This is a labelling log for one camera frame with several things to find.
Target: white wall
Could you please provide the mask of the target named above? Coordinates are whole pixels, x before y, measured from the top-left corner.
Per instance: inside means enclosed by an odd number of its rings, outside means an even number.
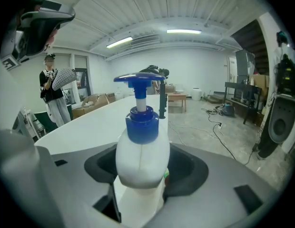
[[[108,66],[103,57],[89,52],[54,47],[54,53],[73,53],[74,55],[87,57],[88,79],[92,94],[112,92],[113,77],[109,75]]]
[[[75,55],[75,68],[87,68],[87,57]]]
[[[182,84],[189,95],[193,87],[209,94],[209,91],[225,91],[228,68],[224,65],[227,65],[228,56],[235,55],[202,49],[161,50],[112,60],[110,71],[116,77],[156,65],[170,71],[168,84]],[[127,89],[123,83],[114,83],[114,87]]]
[[[45,69],[44,58],[45,56],[35,57],[9,71],[23,92],[25,97],[24,107],[31,109],[32,112],[45,111],[45,103],[40,98],[39,89],[39,74]],[[56,68],[68,67],[69,56],[57,55],[56,64],[58,64]]]

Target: black cable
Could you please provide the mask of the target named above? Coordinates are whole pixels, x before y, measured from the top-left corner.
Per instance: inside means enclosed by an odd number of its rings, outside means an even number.
[[[65,91],[64,91],[63,88],[61,88],[61,91],[63,92],[63,94],[64,94],[64,96],[65,96],[65,99],[68,101],[68,96],[67,96],[67,94],[65,93]]]
[[[214,125],[214,127],[213,127],[213,132],[214,132],[214,134],[215,134],[215,136],[218,138],[218,140],[220,141],[220,143],[229,151],[229,153],[232,155],[232,157],[233,157],[233,159],[235,159],[236,160],[236,158],[234,157],[234,155],[233,155],[233,153],[231,153],[231,151],[223,144],[223,142],[220,140],[220,138],[218,137],[218,135],[216,134],[216,132],[214,131],[214,128],[215,128],[215,126],[217,126],[217,125],[219,125],[219,124],[215,124]]]
[[[251,154],[249,155],[249,159],[248,159],[248,161],[247,161],[247,163],[246,164],[244,164],[244,165],[247,165],[248,163],[249,163],[249,161],[250,161],[250,157],[251,157],[251,155],[253,154],[253,151],[254,149],[252,149],[252,151],[251,151]]]
[[[209,112],[212,112],[212,111],[210,111],[210,110],[207,110],[207,109],[205,109],[205,108],[201,108],[203,111],[205,111],[208,115],[209,115],[209,117],[208,117],[208,120],[209,120],[209,122],[211,122],[211,123],[218,123],[219,124],[219,126],[221,126],[222,125],[222,123],[220,123],[220,122],[214,122],[214,121],[211,121],[210,120],[210,117],[211,117],[211,115],[210,115],[210,113]]]
[[[235,159],[236,161],[238,161],[235,157],[234,157],[234,155],[233,155],[233,153],[223,144],[223,142],[221,141],[221,139],[218,137],[218,135],[216,134],[216,132],[214,131],[214,128],[215,128],[215,126],[217,126],[217,125],[219,125],[219,126],[221,126],[222,125],[222,123],[219,123],[219,122],[213,122],[213,121],[211,121],[210,120],[210,113],[209,112],[212,112],[212,110],[207,110],[207,109],[205,109],[205,108],[201,108],[203,111],[205,111],[206,113],[208,113],[208,115],[209,115],[209,117],[208,117],[208,120],[210,121],[210,122],[212,122],[212,123],[216,123],[215,125],[214,125],[214,127],[213,127],[213,133],[215,134],[215,136],[218,138],[218,140],[220,141],[220,143],[229,151],[229,153],[232,155],[232,157],[233,157],[233,159]],[[253,149],[252,149],[252,151],[251,151],[251,154],[249,155],[249,159],[248,159],[248,161],[247,161],[247,163],[246,164],[243,164],[243,165],[247,165],[248,163],[249,163],[249,161],[250,161],[250,158],[251,158],[251,155],[253,154],[253,152],[254,152],[254,150],[255,150],[255,147],[253,147]]]

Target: speaker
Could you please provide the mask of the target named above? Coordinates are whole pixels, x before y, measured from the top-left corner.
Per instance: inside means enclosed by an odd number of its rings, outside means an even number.
[[[289,136],[295,123],[295,99],[277,95],[269,121],[269,136],[275,143],[282,143]]]

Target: cardboard box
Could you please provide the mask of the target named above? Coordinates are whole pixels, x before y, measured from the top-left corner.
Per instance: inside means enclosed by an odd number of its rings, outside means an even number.
[[[166,93],[175,93],[175,86],[173,84],[166,85]]]
[[[109,93],[109,94],[105,94],[105,95],[106,95],[106,98],[107,98],[109,104],[116,101],[115,93]]]
[[[85,107],[85,103],[92,101],[93,105]],[[72,110],[72,114],[74,116],[74,119],[83,116],[89,112],[92,112],[96,109],[99,109],[100,107],[103,107],[105,105],[108,105],[108,99],[106,97],[106,95],[99,95],[99,94],[95,94],[95,95],[91,95],[88,96],[84,99],[83,103],[82,103],[82,107],[78,108],[78,109],[74,109]]]
[[[264,119],[264,115],[263,114],[260,114],[259,112],[256,114],[256,119],[255,119],[255,125],[257,127],[260,127],[261,124],[262,124],[262,121]]]
[[[261,96],[265,99],[268,95],[269,76],[268,75],[250,75],[249,82],[254,79],[254,85],[262,89]]]

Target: ceiling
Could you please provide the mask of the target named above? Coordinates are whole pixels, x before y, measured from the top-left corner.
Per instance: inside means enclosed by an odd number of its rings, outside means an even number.
[[[53,0],[73,6],[75,19],[59,30],[57,47],[90,51],[113,60],[168,47],[236,51],[231,37],[267,11],[263,0]],[[200,35],[167,34],[199,29]],[[131,36],[132,41],[107,45]]]

